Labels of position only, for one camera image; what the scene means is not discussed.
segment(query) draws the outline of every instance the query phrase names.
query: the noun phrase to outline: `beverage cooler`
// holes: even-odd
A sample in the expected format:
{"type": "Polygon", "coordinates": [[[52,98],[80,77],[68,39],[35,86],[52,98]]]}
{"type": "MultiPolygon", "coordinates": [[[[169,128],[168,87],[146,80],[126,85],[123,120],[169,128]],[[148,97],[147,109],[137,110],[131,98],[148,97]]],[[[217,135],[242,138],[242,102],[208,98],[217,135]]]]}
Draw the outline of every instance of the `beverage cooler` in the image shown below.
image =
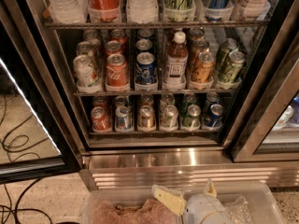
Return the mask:
{"type": "Polygon", "coordinates": [[[104,1],[0,0],[3,76],[54,150],[1,183],[298,185],[298,0],[104,1]]]}

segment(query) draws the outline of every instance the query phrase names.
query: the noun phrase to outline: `plastic bottle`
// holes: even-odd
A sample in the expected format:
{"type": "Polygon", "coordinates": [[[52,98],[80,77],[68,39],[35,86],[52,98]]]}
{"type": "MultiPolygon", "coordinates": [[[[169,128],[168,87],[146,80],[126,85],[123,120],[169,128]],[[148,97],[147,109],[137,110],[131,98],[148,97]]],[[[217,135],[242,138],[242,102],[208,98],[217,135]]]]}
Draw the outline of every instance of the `plastic bottle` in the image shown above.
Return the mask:
{"type": "Polygon", "coordinates": [[[164,82],[166,84],[179,85],[185,82],[185,71],[188,60],[186,47],[186,34],[176,32],[171,45],[166,51],[166,65],[164,82]]]}

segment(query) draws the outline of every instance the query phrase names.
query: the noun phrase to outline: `bottle cap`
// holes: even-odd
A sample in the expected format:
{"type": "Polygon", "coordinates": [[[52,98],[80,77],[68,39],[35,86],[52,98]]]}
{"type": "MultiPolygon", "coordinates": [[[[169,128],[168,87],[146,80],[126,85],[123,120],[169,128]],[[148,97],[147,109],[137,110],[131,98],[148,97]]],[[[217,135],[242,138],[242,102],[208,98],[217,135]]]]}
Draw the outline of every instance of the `bottle cap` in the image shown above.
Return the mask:
{"type": "Polygon", "coordinates": [[[186,40],[185,33],[183,33],[183,32],[177,32],[177,33],[175,33],[175,42],[176,43],[181,44],[181,43],[184,43],[185,40],[186,40]]]}

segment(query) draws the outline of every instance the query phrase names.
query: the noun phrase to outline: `white light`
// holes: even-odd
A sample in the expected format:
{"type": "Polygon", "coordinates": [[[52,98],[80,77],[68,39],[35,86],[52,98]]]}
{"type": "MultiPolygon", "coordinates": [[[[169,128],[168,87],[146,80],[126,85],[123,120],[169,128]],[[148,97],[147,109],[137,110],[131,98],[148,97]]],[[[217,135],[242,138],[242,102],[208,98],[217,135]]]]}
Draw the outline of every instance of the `white light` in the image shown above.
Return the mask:
{"type": "Polygon", "coordinates": [[[57,152],[61,155],[61,151],[57,148],[56,144],[54,143],[53,139],[51,138],[51,136],[49,135],[48,131],[46,130],[45,126],[43,125],[43,123],[40,121],[39,117],[37,116],[36,112],[34,111],[34,109],[31,107],[30,103],[27,101],[24,93],[22,92],[22,90],[20,89],[20,87],[18,86],[17,82],[15,81],[14,77],[9,73],[7,66],[5,65],[5,63],[2,61],[2,59],[0,58],[0,64],[3,66],[3,68],[6,70],[10,80],[15,84],[19,94],[22,96],[22,98],[24,99],[25,103],[29,106],[31,112],[34,114],[34,116],[36,117],[38,123],[40,124],[40,126],[43,128],[44,132],[46,133],[47,137],[49,138],[49,140],[52,142],[53,146],[56,148],[57,152]]]}

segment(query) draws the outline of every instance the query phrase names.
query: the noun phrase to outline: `bottle label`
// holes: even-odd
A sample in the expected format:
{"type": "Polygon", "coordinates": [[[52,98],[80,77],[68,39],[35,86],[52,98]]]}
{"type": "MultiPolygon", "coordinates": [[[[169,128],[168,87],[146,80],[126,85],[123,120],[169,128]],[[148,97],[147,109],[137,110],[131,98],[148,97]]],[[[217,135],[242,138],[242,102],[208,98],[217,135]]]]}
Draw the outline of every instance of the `bottle label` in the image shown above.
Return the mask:
{"type": "Polygon", "coordinates": [[[165,69],[166,83],[182,83],[185,75],[186,63],[188,57],[173,58],[168,56],[165,69]]]}

